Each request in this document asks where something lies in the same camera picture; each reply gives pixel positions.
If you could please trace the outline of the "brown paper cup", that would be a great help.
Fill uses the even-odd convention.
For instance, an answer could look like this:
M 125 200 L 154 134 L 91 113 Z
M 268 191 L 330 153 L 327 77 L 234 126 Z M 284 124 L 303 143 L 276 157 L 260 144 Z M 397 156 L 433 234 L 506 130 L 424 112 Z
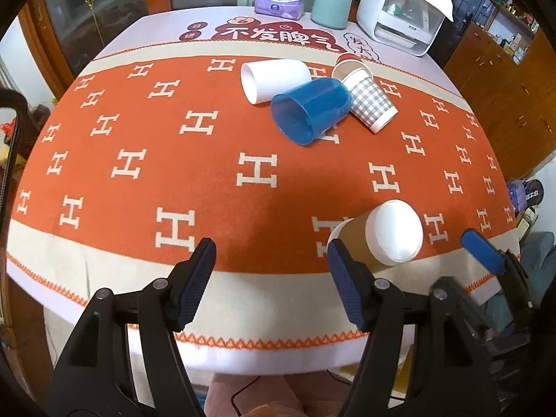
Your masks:
M 327 245 L 340 239 L 352 258 L 372 273 L 414 260 L 423 244 L 417 212 L 407 202 L 391 199 L 353 219 L 340 222 Z

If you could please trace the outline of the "grey checkered paper cup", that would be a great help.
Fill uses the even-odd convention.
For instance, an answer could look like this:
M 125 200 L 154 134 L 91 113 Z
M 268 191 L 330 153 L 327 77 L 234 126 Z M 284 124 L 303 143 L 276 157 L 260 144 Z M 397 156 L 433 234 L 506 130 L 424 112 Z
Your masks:
M 397 107 L 365 68 L 350 72 L 342 84 L 352 96 L 352 114 L 372 133 L 382 131 L 398 114 Z

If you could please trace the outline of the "blue plastic cup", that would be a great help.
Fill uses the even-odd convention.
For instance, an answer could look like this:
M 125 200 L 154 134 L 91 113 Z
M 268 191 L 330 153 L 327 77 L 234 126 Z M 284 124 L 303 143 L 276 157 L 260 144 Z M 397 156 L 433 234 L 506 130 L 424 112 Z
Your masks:
M 274 96 L 270 113 L 280 131 L 306 146 L 350 112 L 352 95 L 337 79 L 322 77 Z

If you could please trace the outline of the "red paper cup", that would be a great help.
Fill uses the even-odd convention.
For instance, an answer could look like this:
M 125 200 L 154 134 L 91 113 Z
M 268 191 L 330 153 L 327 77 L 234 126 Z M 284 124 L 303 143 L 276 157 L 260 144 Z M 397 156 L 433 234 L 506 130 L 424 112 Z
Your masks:
M 368 75 L 373 76 L 371 69 L 367 64 L 365 64 L 361 57 L 358 57 L 355 54 L 344 53 L 337 58 L 331 77 L 342 81 L 350 73 L 359 69 L 363 69 L 368 73 Z

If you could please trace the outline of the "white plastic cup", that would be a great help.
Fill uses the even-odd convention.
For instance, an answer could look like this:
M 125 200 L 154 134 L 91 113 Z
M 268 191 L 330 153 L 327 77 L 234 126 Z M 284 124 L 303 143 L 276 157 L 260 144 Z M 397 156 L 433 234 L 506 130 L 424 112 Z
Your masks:
M 308 67 L 297 59 L 272 59 L 244 63 L 241 85 L 247 101 L 259 105 L 312 80 Z

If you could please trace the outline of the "brown wooden cabinet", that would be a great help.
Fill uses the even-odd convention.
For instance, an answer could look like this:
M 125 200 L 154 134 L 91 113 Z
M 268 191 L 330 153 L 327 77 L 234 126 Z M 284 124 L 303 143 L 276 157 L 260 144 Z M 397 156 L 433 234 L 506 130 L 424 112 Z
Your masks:
M 444 72 L 478 118 L 505 178 L 530 175 L 555 150 L 555 51 L 543 31 L 516 64 L 472 23 Z

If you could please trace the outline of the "white countertop sterilizer appliance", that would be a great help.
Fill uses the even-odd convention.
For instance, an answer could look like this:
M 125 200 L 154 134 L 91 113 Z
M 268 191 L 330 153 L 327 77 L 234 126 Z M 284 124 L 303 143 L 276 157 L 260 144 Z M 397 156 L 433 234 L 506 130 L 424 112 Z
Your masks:
M 356 21 L 372 40 L 422 57 L 452 12 L 451 0 L 360 0 Z

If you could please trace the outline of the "teal canister brown lid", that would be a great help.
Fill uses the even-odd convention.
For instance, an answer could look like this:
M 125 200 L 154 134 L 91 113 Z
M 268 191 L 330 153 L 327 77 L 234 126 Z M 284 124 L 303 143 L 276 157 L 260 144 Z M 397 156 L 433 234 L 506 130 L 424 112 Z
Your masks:
M 352 0 L 314 0 L 310 18 L 321 26 L 341 30 L 348 25 Z

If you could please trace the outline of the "purple tissue pack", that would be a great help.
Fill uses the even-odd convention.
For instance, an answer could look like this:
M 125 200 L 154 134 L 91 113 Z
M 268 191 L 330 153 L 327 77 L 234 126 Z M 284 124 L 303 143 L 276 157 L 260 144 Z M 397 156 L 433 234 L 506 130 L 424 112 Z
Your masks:
M 303 16 L 304 2 L 303 0 L 254 0 L 254 12 L 297 21 Z

